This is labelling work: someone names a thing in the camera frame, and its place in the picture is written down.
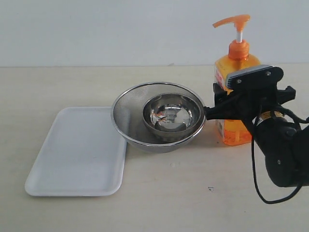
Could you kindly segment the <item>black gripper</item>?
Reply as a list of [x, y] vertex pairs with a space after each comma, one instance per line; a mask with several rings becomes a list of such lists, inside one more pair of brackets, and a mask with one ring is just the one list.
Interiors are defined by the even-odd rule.
[[214, 107], [204, 107], [206, 120], [231, 119], [250, 121], [259, 112], [277, 111], [296, 121], [296, 115], [282, 104], [295, 99], [291, 86], [278, 89], [278, 84], [263, 89], [232, 91], [228, 94], [218, 83], [213, 84]]

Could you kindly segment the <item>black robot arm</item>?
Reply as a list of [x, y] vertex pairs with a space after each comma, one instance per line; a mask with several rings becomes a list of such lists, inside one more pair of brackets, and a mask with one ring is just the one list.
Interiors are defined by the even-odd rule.
[[213, 108], [206, 107], [207, 120], [240, 120], [265, 156], [266, 170], [278, 187], [308, 186], [309, 129], [308, 124], [283, 103], [295, 98], [288, 86], [279, 90], [276, 84], [263, 88], [243, 88], [227, 93], [213, 84]]

